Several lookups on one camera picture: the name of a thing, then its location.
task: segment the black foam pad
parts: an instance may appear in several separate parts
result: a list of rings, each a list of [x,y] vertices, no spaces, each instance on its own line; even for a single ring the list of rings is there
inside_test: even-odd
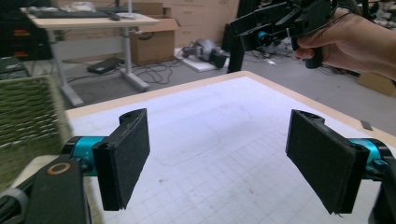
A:
[[[286,153],[329,214],[351,213],[370,151],[354,145],[324,119],[292,110]]]
[[[147,110],[120,116],[120,126],[92,152],[104,209],[126,208],[149,156]]]

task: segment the green basket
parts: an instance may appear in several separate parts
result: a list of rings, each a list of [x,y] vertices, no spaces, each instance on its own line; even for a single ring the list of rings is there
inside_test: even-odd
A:
[[[71,130],[50,76],[0,81],[0,192],[35,157],[59,155]]]

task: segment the desk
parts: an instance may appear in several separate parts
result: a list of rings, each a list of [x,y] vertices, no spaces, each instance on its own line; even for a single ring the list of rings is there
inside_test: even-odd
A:
[[[353,214],[329,215],[285,153],[290,111],[326,119],[344,137],[396,137],[249,72],[213,77],[67,111],[76,135],[107,135],[118,116],[148,109],[151,152],[128,207],[95,223],[367,223],[379,183],[361,182]]]
[[[38,19],[33,15],[28,17],[39,28],[47,31],[50,47],[60,79],[61,90],[70,100],[73,106],[81,106],[84,102],[67,83],[66,75],[62,67],[62,60],[92,55],[124,52],[125,71],[124,76],[132,82],[139,90],[145,91],[149,85],[131,72],[131,49],[129,40],[129,27],[153,25],[157,20],[142,16],[136,20],[111,21],[107,18],[95,19]],[[74,41],[57,41],[55,31],[73,29],[94,28],[122,28],[122,36],[110,38],[97,38]]]

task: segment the human hand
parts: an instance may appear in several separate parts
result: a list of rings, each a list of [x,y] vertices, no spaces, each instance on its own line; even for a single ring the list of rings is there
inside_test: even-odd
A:
[[[396,79],[396,33],[337,9],[325,28],[298,39],[297,59],[310,59],[322,47],[323,63]]]

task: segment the grid pattern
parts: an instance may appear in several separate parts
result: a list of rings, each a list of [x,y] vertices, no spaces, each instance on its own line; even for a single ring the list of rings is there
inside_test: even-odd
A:
[[[101,211],[96,179],[88,180],[94,223],[367,223],[378,183],[362,181],[353,214],[329,215],[286,156],[290,111],[318,111],[238,78],[72,123],[78,134],[104,134],[118,114],[141,107],[148,109],[148,161],[124,211]]]

